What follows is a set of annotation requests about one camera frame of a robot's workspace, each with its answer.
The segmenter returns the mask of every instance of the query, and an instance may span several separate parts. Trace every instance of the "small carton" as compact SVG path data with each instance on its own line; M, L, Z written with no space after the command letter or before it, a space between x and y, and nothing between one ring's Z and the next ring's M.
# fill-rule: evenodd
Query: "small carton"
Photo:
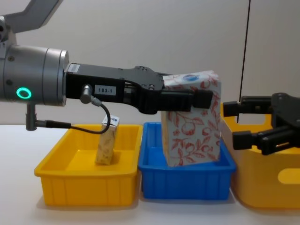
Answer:
M113 148L119 126L119 117L111 115L111 124L108 130L100 135L95 162L100 165L110 165L113 158ZM102 127L107 125L107 116L102 121Z

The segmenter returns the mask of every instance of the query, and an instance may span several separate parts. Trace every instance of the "black cable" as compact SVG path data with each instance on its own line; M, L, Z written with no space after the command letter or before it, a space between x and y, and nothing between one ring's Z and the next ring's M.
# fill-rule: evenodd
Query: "black cable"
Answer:
M248 38L248 28L249 28L249 19L250 19L250 7L251 0L249 0L248 5L248 15L247 15L247 24L246 24L246 36L245 36L245 45L244 45L244 57L243 57L243 65L242 65L242 76L240 79L240 94L239 94L239 102L242 98L242 89L243 89L243 79L244 79L244 68L245 68L245 59L246 59L246 49L247 49L247 38ZM237 123L239 123L240 115L237 117Z
M53 121L53 120L45 120L44 121L45 123L43 121L40 121L41 124L43 124L43 125L42 126L40 125L39 127L74 129L74 130L80 130L80 131L83 131L83 132L87 132L87 133L90 133L90 134L100 135L100 134L105 133L108 130L110 124L111 124L111 115L110 115L107 107L102 103L101 103L100 107L104 109L104 111L106 112L106 115L107 115L106 127L101 131L88 130L88 129L84 129L84 128L81 128L81 127L72 126L71 123L58 122L58 121Z
M100 135L100 134L105 133L108 130L110 124L111 124L111 115L108 111L108 108L104 104L101 104L100 107L102 107L104 109L104 111L106 112L106 115L107 115L107 124L106 124L106 127L103 130L93 131L93 130L88 130L88 129L84 129L84 128L81 128L81 127L75 127L75 126L71 126L71 129L80 130L80 131L87 132L87 133L90 133L90 134L95 134L95 135Z

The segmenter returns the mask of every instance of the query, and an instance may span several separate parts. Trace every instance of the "tissue box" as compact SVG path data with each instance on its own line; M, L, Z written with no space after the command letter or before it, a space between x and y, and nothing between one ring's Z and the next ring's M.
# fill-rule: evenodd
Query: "tissue box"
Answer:
M218 161L221 82L213 71L164 76L169 90L211 90L210 109L162 112L163 150L169 166Z

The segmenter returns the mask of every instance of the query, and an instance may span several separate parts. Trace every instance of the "yellow bin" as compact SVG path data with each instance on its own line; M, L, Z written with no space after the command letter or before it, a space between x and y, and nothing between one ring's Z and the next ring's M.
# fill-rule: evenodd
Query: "yellow bin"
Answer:
M232 132L259 132L271 127L271 116L265 124L241 125L235 117L223 117L221 132L230 151L237 172L232 176L231 188L240 202L250 208L300 209L300 149L290 148L268 156L253 146L248 150L234 150Z
M101 125L79 125L100 130ZM68 130L36 167L46 205L127 206L135 199L143 127L119 125L111 165L96 165L99 135Z

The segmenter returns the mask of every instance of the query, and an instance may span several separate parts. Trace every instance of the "tray rim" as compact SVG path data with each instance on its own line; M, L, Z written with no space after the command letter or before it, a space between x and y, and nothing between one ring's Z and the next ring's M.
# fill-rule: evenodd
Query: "tray rim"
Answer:
M78 124L76 126L79 127L99 127L100 124ZM43 166L50 160L52 155L59 151L60 145L68 138L68 136L74 132L74 130L69 129L55 144L55 146L48 152L48 154L43 158L43 160L36 166L34 169L34 175L37 177L73 177L73 178L100 178L100 177L119 177L119 176L135 176L137 174L137 165L138 165L138 157L140 152L140 143L143 134L143 126L139 124L120 124L120 127L138 127L137 139L135 143L133 163L129 170L127 171L63 171L63 170L43 170Z
M143 134L147 132L148 125L149 124L159 124L160 122L146 122L143 126ZM171 167L171 166L152 166L152 165L144 165L143 160L145 158L145 151L146 148L146 137L142 139L141 143L141 150L140 150L140 156L139 156L139 162L138 162L138 168L142 172L144 171L166 171L168 173L178 173L178 172L192 172L192 173L222 173L222 172L235 172L236 171L236 164L231 157L228 149L225 146L225 143L223 140L221 140L221 149L223 149L224 156L228 162L229 165L226 166L215 166L215 167L203 167L203 168L196 168L195 165L187 165L187 166L177 166L177 167Z

